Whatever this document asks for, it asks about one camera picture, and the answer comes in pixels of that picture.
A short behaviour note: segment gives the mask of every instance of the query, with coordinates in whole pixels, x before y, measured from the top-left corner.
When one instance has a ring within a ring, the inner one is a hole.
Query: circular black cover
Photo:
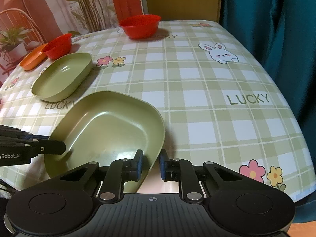
[[[7,204],[12,226],[29,235],[58,235],[84,223],[92,213],[85,191],[24,190]]]
[[[285,229],[293,220],[291,198],[278,190],[217,191],[209,201],[212,217],[239,235],[266,235]]]

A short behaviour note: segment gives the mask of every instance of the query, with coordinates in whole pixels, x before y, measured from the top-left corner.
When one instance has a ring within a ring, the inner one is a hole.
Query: green plaid tablecloth
[[[31,85],[52,61],[31,72],[17,67],[0,89],[0,124],[50,135],[79,99],[113,90],[159,110],[165,148],[174,157],[194,165],[214,161],[279,188],[294,201],[316,189],[308,148],[286,100],[219,24],[161,22],[152,38],[140,41],[110,29],[74,38],[72,49],[90,53],[98,63],[75,93],[58,103],[41,101]],[[18,190],[46,177],[41,155],[29,165],[0,168],[0,178]]]

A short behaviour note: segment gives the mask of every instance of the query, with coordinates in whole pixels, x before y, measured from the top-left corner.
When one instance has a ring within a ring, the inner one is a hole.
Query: teal curtain
[[[316,168],[316,0],[222,0],[220,23],[281,90]],[[295,222],[314,220],[315,194],[299,204]]]

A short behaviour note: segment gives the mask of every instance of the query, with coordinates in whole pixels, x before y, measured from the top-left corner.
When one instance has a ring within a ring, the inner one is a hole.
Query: orange bowl
[[[124,19],[119,25],[131,39],[144,39],[156,33],[160,20],[160,16],[145,14]]]
[[[20,66],[24,70],[28,71],[39,65],[43,60],[47,58],[46,54],[42,52],[42,49],[46,45],[46,43],[42,44],[41,46],[31,51],[28,55],[26,55],[24,59],[20,62]]]
[[[69,53],[71,49],[71,37],[72,34],[64,34],[55,38],[43,48],[42,52],[46,53],[47,57],[52,60],[59,59]]]

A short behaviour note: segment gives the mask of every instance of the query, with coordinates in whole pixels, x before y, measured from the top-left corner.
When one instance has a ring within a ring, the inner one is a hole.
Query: yellow flower
[[[282,169],[280,167],[270,167],[270,172],[267,174],[267,179],[271,181],[271,186],[275,187],[278,183],[283,183]]]
[[[113,65],[118,65],[118,64],[124,63],[125,60],[126,60],[125,57],[117,57],[112,62],[113,62]]]

